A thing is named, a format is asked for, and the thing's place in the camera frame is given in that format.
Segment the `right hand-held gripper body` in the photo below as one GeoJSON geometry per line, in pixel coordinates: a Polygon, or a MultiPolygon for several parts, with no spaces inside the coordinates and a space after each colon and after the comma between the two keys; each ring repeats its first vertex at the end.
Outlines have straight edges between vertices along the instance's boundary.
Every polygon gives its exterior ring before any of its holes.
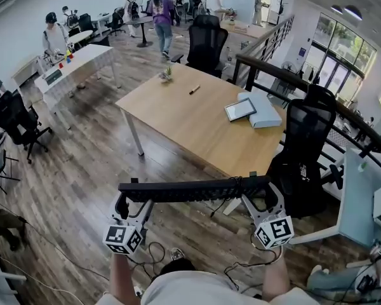
{"type": "Polygon", "coordinates": [[[256,225],[254,237],[266,250],[287,244],[294,237],[292,219],[285,210],[277,210],[256,225]]]}

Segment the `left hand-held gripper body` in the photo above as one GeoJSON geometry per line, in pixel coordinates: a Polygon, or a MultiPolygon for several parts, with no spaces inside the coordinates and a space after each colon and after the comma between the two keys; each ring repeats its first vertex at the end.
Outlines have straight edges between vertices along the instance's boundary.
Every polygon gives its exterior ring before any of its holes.
{"type": "Polygon", "coordinates": [[[133,255],[138,247],[145,243],[147,230],[136,227],[135,216],[126,220],[109,220],[103,234],[103,244],[115,254],[133,255]]]}

